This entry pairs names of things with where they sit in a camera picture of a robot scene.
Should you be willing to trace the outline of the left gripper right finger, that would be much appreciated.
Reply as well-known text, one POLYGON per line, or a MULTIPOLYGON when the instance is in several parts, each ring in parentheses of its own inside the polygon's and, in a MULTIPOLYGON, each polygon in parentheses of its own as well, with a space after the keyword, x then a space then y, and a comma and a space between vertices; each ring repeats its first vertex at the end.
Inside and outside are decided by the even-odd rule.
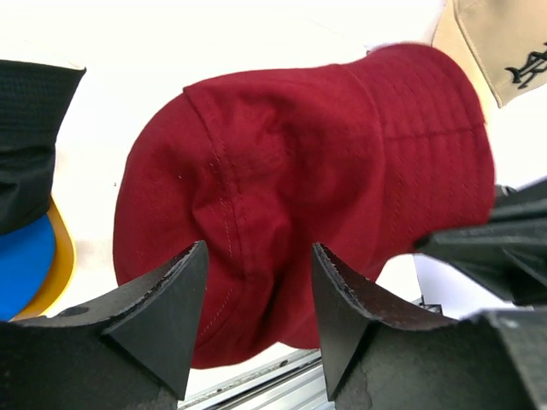
POLYGON ((546 314, 453 320, 312 248, 326 392, 338 409, 543 409, 546 314))

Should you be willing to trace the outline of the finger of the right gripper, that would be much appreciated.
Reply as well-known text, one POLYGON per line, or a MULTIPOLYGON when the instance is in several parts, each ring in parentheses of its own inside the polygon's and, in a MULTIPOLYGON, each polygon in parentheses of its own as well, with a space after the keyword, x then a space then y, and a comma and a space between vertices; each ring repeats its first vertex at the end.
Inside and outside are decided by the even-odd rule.
POLYGON ((499 222, 438 231, 418 252, 445 262, 498 298, 516 306, 546 304, 546 223, 499 222))
POLYGON ((495 206, 489 221, 515 222, 546 218, 546 178, 519 189, 497 184, 495 206))

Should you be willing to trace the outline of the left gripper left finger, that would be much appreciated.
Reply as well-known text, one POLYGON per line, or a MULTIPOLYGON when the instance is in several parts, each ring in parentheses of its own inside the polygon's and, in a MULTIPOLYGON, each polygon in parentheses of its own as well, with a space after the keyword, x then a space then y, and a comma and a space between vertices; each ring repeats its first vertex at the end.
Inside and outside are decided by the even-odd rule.
POLYGON ((196 242, 156 270, 48 318, 1 325, 4 409, 175 409, 208 276, 196 242))

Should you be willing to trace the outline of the beige baseball cap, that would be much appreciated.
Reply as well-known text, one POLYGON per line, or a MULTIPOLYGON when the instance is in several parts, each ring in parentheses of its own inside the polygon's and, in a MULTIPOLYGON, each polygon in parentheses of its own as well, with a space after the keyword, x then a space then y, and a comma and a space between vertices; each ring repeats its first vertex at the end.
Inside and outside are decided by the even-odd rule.
POLYGON ((546 84, 546 1, 448 1, 432 45, 458 63, 490 113, 546 84))

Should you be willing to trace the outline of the dark red hat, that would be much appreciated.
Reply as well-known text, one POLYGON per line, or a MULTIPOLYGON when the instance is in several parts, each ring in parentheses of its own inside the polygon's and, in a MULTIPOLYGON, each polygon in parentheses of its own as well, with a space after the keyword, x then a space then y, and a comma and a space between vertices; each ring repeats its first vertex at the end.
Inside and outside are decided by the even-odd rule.
POLYGON ((275 343, 315 349, 313 243, 376 279, 426 234, 485 223, 494 185, 475 89, 432 47, 207 79, 133 144, 115 275, 124 284, 203 240, 194 367, 237 364, 275 343))

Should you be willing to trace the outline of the black hat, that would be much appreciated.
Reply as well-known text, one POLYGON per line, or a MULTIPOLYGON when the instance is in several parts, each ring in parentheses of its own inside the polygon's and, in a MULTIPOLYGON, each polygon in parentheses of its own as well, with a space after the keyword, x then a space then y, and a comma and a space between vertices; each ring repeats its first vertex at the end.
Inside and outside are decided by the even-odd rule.
POLYGON ((57 134, 84 74, 84 68, 1 61, 2 234, 47 213, 57 134))

